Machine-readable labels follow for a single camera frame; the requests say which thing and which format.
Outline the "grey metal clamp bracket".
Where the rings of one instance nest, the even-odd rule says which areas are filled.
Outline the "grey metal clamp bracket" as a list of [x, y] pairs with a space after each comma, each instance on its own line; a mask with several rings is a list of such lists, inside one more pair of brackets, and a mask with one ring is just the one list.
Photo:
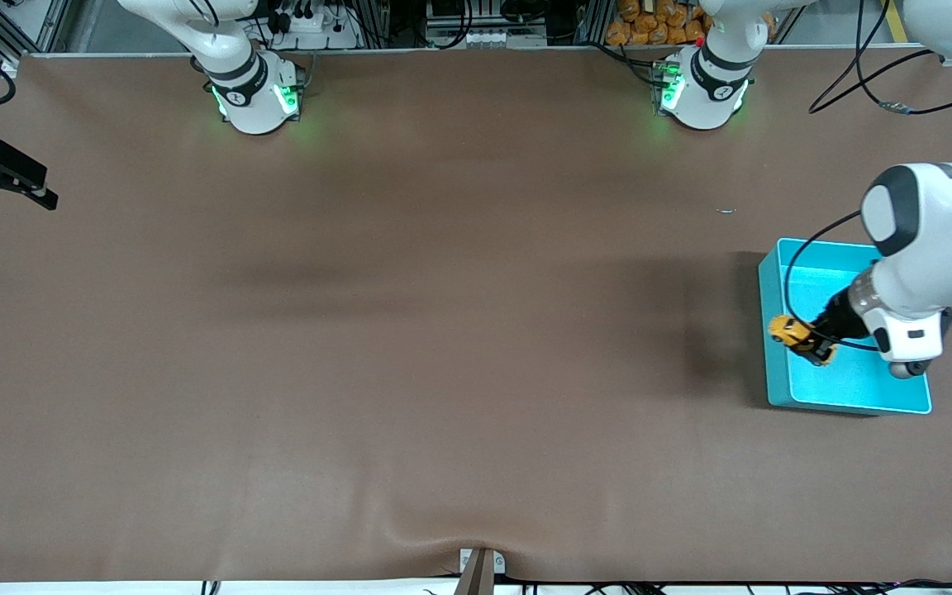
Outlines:
[[505, 576], [506, 558], [498, 550], [462, 549], [454, 595], [494, 595], [496, 579]]

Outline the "white power strip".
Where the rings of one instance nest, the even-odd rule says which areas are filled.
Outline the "white power strip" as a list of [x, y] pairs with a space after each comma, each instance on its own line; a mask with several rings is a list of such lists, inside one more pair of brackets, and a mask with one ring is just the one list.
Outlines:
[[275, 50], [366, 48], [358, 14], [339, 0], [268, 0], [265, 30]]

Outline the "teal plastic storage bin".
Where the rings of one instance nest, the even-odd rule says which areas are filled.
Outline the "teal plastic storage bin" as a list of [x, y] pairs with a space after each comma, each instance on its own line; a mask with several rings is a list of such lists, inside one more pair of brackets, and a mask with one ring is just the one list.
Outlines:
[[831, 364], [817, 368], [771, 338], [770, 321], [788, 312], [786, 295], [799, 317], [815, 319], [832, 294], [879, 257], [872, 245], [815, 241], [790, 266], [803, 244], [803, 240], [781, 238], [757, 267], [768, 402], [776, 407], [866, 416], [931, 413], [928, 378], [893, 377], [875, 351], [841, 347]]

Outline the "yellow beetle toy car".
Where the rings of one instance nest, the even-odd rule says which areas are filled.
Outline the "yellow beetle toy car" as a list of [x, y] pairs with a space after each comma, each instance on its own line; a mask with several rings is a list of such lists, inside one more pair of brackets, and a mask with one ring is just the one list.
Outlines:
[[789, 315], [774, 317], [769, 323], [768, 331], [775, 342], [817, 368], [831, 364], [838, 350], [834, 341], [819, 336], [808, 324]]

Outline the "white terminal strip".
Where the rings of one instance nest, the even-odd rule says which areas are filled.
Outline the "white terminal strip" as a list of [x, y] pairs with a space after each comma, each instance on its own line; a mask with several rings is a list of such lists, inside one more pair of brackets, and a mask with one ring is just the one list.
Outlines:
[[459, 26], [426, 28], [428, 44], [433, 46], [452, 45], [453, 49], [524, 49], [547, 46], [549, 39], [545, 36], [545, 29], [541, 26], [510, 26], [510, 27], [473, 27], [461, 41], [455, 41], [460, 33]]

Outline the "orange objects pile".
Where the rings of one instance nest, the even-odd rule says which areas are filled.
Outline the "orange objects pile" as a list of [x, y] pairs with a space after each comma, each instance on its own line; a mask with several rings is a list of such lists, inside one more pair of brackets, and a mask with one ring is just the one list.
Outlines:
[[613, 0], [613, 8], [608, 46], [696, 44], [714, 26], [698, 0]]

